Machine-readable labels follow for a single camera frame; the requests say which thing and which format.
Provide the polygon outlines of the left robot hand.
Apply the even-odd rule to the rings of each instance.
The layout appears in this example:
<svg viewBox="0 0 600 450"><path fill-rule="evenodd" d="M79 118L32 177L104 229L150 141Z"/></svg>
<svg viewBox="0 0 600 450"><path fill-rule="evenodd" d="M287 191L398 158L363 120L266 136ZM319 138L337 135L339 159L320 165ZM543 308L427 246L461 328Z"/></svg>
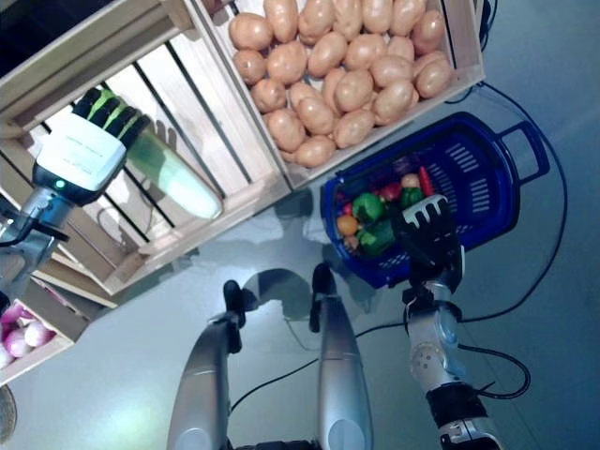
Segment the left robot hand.
<svg viewBox="0 0 600 450"><path fill-rule="evenodd" d="M36 156L32 181L68 202L94 202L123 169L150 118L112 91L92 88L52 129Z"/></svg>

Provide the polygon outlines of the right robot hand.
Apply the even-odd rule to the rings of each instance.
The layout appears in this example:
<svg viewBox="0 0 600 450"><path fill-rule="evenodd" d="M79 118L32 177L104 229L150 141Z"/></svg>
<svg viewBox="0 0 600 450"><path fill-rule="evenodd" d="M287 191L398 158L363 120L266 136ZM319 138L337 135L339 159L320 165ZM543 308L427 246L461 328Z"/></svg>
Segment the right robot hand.
<svg viewBox="0 0 600 450"><path fill-rule="evenodd" d="M464 275L464 246L446 197L434 194L405 209L393 203L389 212L395 239L409 257L410 284L438 282L454 293Z"/></svg>

